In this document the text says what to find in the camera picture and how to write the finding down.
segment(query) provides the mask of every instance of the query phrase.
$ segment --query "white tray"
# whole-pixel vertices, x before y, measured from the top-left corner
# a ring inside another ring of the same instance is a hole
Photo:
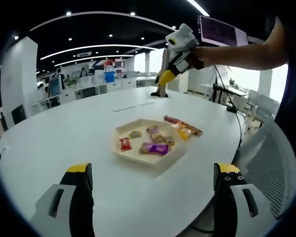
[[[152,125],[158,126],[158,130],[162,136],[172,136],[175,142],[175,145],[172,146],[170,152],[168,152],[164,156],[139,153],[139,148],[141,147],[143,142],[151,142],[150,135],[148,134],[146,129]],[[132,149],[128,151],[122,151],[120,149],[121,142],[119,140],[125,137],[129,138],[129,133],[131,133],[134,130],[141,131],[142,136],[139,138],[129,139]],[[119,157],[128,160],[148,165],[156,165],[157,163],[160,163],[162,160],[174,160],[176,162],[178,159],[180,159],[182,156],[186,154],[186,144],[170,123],[163,121],[139,119],[122,125],[120,127],[117,127],[115,129],[113,136],[112,152],[117,154]]]

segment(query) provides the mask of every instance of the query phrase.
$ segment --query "ceiling light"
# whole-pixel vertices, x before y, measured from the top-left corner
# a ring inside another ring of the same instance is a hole
[[[85,49],[85,48],[97,48],[97,47],[132,47],[132,48],[145,48],[145,49],[150,49],[150,50],[157,50],[157,48],[152,48],[152,47],[147,47],[147,46],[139,46],[139,45],[131,45],[131,44],[100,44],[100,45],[91,45],[91,46],[83,46],[83,47],[78,47],[78,48],[66,49],[63,51],[59,51],[57,53],[52,53],[52,54],[42,57],[40,59],[43,60],[45,58],[49,58],[51,56],[55,56],[60,53],[66,53],[66,52],[73,51],[73,50]]]
[[[60,66],[60,65],[64,65],[64,64],[67,64],[67,63],[73,63],[73,62],[81,61],[81,60],[88,60],[88,59],[95,59],[95,58],[106,58],[106,59],[108,59],[108,57],[111,57],[111,58],[134,57],[134,55],[121,54],[121,55],[104,55],[104,56],[94,56],[94,57],[89,57],[89,58],[79,58],[79,59],[75,59],[75,60],[72,60],[72,61],[56,64],[55,67]]]
[[[188,1],[192,6],[194,6],[204,16],[209,16],[209,14],[196,1],[194,1],[194,0],[186,0],[186,1]]]

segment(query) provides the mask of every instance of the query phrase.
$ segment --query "purple snack wrapper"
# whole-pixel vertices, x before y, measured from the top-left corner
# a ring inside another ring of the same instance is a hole
[[[169,151],[169,145],[167,144],[153,144],[148,142],[143,142],[142,147],[148,153],[155,153],[164,156]]]

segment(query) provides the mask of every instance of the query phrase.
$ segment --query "hexagonal tray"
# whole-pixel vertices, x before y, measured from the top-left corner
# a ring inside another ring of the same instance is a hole
[[[158,130],[162,136],[172,136],[175,142],[175,145],[173,145],[171,150],[164,156],[139,153],[139,148],[143,142],[151,142],[150,135],[146,129],[152,125],[158,126]],[[128,151],[122,151],[120,149],[121,142],[119,140],[124,137],[129,137],[129,133],[134,130],[141,131],[142,136],[139,138],[129,139],[132,149]],[[185,142],[168,122],[139,119],[117,127],[114,131],[112,152],[128,160],[148,165],[156,165],[162,160],[176,162],[186,154],[186,150],[187,148]]]

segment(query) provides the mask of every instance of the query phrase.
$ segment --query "floor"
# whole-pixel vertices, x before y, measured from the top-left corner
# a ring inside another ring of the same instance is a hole
[[[189,91],[187,94],[191,96],[200,97],[203,99],[207,99],[206,96]],[[253,117],[248,115],[247,117],[247,127],[256,127],[258,129],[260,122],[257,120],[253,120]],[[257,129],[251,128],[247,130],[242,142],[246,142],[256,131]],[[209,237],[212,234],[204,233],[202,231],[213,231],[214,229],[214,208],[210,203],[202,213],[187,227],[184,231],[182,231],[177,237]]]

